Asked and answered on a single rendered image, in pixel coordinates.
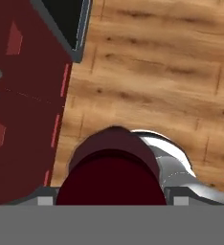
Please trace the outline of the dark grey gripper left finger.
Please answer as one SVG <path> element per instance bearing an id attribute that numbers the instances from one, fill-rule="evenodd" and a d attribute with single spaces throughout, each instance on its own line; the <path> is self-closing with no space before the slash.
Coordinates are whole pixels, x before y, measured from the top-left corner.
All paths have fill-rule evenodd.
<path id="1" fill-rule="evenodd" d="M 53 206 L 58 192 L 56 187 L 40 187 L 28 196 L 11 201 L 10 205 Z"/>

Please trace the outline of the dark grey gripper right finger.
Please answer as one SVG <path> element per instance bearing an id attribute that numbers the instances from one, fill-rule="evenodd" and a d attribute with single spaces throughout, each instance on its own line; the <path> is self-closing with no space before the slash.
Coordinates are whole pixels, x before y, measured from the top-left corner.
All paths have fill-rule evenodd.
<path id="1" fill-rule="evenodd" d="M 224 206 L 216 191 L 204 186 L 165 187 L 164 195 L 172 206 Z"/>

